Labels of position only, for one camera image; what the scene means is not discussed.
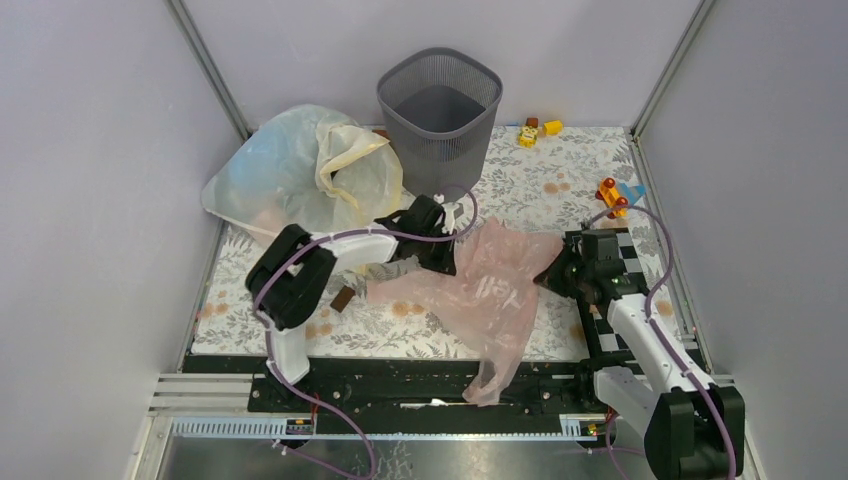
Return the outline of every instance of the translucent plastic bag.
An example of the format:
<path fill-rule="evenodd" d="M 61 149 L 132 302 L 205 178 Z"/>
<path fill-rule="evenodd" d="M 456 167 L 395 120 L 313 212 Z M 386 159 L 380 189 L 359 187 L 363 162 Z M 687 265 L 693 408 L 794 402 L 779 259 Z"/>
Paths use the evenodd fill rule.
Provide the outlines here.
<path fill-rule="evenodd" d="M 462 396 L 498 403 L 533 331 L 538 287 L 533 278 L 562 250 L 553 234 L 508 230 L 490 218 L 457 247 L 455 277 L 416 270 L 384 283 L 368 283 L 368 302 L 406 300 L 435 313 L 442 324 L 480 353 L 480 371 Z"/>
<path fill-rule="evenodd" d="M 388 142 L 335 110 L 291 108 L 209 181 L 203 208 L 264 246 L 291 223 L 313 232 L 365 226 L 400 203 L 403 170 Z"/>

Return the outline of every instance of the orange toy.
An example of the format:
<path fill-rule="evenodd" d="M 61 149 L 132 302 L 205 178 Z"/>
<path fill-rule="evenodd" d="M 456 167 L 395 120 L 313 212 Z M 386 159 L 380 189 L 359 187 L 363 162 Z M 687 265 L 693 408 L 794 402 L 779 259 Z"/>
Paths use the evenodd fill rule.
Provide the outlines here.
<path fill-rule="evenodd" d="M 615 188 L 615 180 L 610 177 L 605 178 L 604 181 L 601 182 L 601 185 L 598 187 L 598 191 L 595 192 L 595 198 L 603 200 L 609 208 L 612 208 L 615 205 L 628 205 L 630 203 L 627 201 L 627 197 L 618 193 L 618 189 Z M 608 218 L 625 216 L 627 216 L 626 208 L 621 208 L 607 215 Z"/>

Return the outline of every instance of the white plastic bag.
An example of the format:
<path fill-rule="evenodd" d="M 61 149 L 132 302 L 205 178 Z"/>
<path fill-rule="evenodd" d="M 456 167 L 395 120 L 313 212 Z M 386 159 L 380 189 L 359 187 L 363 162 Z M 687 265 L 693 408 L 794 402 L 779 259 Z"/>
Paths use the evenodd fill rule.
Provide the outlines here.
<path fill-rule="evenodd" d="M 343 113 L 294 107 L 242 145 L 201 202 L 266 247 L 291 223 L 312 232 L 363 227 L 400 203 L 403 171 L 388 143 Z"/>

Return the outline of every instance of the brown chocolate piece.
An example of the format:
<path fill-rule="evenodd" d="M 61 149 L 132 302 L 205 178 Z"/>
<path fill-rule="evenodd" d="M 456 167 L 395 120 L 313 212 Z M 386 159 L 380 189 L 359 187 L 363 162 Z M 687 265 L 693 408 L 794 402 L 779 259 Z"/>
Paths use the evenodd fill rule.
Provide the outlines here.
<path fill-rule="evenodd" d="M 342 313 L 342 310 L 347 307 L 347 304 L 350 303 L 350 300 L 354 295 L 356 295 L 356 291 L 345 285 L 341 290 L 339 290 L 339 294 L 336 295 L 336 298 L 333 299 L 332 303 L 330 303 L 330 308 Z"/>

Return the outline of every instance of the yellow toy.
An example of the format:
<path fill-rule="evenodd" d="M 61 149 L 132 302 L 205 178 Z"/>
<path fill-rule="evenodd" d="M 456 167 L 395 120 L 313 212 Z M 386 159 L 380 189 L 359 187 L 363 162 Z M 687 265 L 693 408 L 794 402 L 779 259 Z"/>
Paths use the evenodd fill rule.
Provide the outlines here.
<path fill-rule="evenodd" d="M 521 135 L 518 136 L 518 144 L 522 147 L 531 148 L 536 144 L 538 135 L 539 129 L 524 125 L 521 127 Z"/>
<path fill-rule="evenodd" d="M 615 188 L 615 180 L 610 177 L 604 179 L 601 182 L 601 185 L 598 187 L 598 191 L 595 192 L 595 198 L 598 200 L 603 200 L 605 204 L 607 204 L 608 208 L 612 208 L 615 205 L 628 205 L 630 202 L 627 200 L 627 197 L 622 196 L 618 189 Z M 615 217 L 626 217 L 627 209 L 620 208 L 609 215 L 609 218 Z"/>

